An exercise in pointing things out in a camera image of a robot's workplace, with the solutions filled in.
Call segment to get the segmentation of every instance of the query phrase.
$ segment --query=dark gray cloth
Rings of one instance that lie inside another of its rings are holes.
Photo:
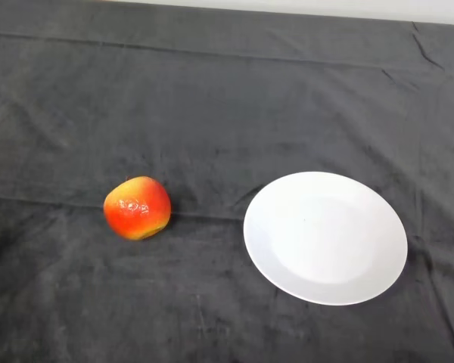
[[[277,290],[244,248],[252,197],[336,172],[409,239],[356,306]],[[171,194],[141,243],[102,201]],[[0,0],[0,362],[454,362],[454,26]]]

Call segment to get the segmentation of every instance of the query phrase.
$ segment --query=table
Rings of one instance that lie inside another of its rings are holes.
[[[376,190],[409,258],[355,306],[287,295],[242,220],[271,180]],[[149,175],[168,229],[117,237]],[[0,1],[0,361],[454,362],[454,26]]]

